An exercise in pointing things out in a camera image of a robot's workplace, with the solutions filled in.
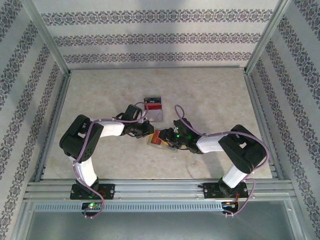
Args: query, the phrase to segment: floral striped wallpaper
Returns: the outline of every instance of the floral striped wallpaper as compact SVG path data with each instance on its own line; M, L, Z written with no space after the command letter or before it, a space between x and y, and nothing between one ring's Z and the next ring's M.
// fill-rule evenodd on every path
M320 4L290 3L251 73L311 239L320 239Z
M0 240L10 239L63 74L18 0L0 0Z
M278 0L36 0L70 69L244 67Z

